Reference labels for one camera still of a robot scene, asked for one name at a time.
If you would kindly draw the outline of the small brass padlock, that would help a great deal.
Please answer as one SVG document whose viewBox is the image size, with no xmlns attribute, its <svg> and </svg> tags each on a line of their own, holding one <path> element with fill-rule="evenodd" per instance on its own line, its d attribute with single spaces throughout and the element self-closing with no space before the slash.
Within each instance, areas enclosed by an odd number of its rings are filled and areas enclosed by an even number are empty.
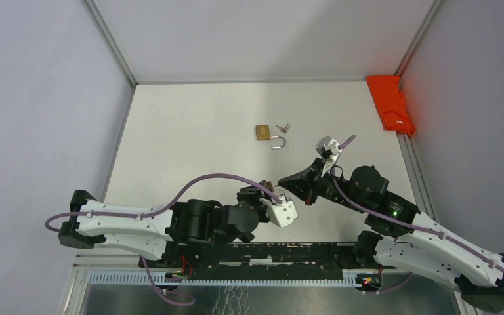
<svg viewBox="0 0 504 315">
<path fill-rule="evenodd" d="M 266 183 L 266 187 L 267 187 L 270 191 L 272 191 L 272 192 L 274 191 L 274 185 L 273 185 L 270 181 L 268 181 L 268 182 Z"/>
</svg>

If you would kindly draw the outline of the large brass padlock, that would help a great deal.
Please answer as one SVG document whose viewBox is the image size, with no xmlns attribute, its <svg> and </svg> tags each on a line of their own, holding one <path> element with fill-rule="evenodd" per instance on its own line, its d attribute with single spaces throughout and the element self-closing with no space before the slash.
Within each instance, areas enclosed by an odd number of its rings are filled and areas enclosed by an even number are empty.
<svg viewBox="0 0 504 315">
<path fill-rule="evenodd" d="M 283 136 L 271 134 L 269 125 L 256 125 L 254 132 L 256 141 L 279 140 L 279 144 L 270 147 L 272 150 L 282 149 L 287 144 L 287 141 Z"/>
</svg>

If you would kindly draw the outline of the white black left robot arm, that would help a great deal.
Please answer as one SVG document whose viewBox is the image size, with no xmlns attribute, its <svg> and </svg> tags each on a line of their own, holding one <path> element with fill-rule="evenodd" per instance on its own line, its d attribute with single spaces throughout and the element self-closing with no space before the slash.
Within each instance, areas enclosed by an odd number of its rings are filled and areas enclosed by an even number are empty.
<svg viewBox="0 0 504 315">
<path fill-rule="evenodd" d="M 235 205 L 215 200 L 176 202 L 161 214 L 154 208 L 122 207 L 97 201 L 88 191 L 76 190 L 70 202 L 71 217 L 61 224 L 61 245 L 75 249 L 105 247 L 136 253 L 164 267 L 180 259 L 180 243 L 227 245 L 249 243 L 261 223 L 268 223 L 264 194 L 241 189 Z"/>
</svg>

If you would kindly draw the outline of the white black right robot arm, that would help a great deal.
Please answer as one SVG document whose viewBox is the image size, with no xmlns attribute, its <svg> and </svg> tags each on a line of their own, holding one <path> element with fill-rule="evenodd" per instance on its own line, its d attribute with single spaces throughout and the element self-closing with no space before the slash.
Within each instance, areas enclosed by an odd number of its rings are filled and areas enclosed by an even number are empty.
<svg viewBox="0 0 504 315">
<path fill-rule="evenodd" d="M 487 251 L 437 223 L 416 204 L 390 192 L 376 168 L 361 166 L 349 178 L 321 159 L 278 184 L 307 205 L 324 198 L 366 214 L 367 230 L 353 248 L 362 268 L 399 268 L 456 291 L 484 312 L 504 310 L 504 253 Z"/>
</svg>

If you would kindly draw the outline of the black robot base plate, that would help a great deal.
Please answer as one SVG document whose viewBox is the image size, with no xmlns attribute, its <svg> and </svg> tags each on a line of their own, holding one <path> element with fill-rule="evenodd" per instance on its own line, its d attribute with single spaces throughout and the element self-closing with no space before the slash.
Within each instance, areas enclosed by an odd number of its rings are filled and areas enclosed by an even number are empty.
<svg viewBox="0 0 504 315">
<path fill-rule="evenodd" d="M 190 280 L 339 280 L 344 270 L 380 271 L 353 242 L 206 243 L 168 242 L 158 259 L 140 267 L 183 271 Z"/>
</svg>

